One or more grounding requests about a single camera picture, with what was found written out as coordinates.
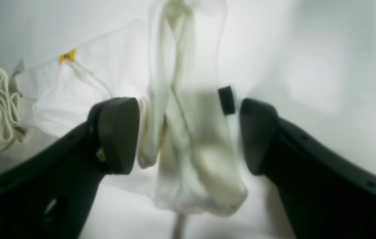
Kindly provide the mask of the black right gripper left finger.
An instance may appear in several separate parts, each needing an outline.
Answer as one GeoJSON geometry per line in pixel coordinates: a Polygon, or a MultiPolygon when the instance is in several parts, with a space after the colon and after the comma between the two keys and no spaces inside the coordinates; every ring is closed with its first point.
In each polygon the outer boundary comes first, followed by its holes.
{"type": "Polygon", "coordinates": [[[0,239],[77,239],[105,175],[132,171],[139,103],[116,97],[87,121],[0,175],[0,239]]]}

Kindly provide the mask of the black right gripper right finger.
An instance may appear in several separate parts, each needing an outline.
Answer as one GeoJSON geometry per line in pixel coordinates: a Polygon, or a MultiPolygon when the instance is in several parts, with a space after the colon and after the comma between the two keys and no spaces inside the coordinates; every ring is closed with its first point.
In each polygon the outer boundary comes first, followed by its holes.
{"type": "Polygon", "coordinates": [[[342,158],[265,102],[241,103],[245,161],[278,189],[298,239],[376,239],[376,175],[342,158]]]}

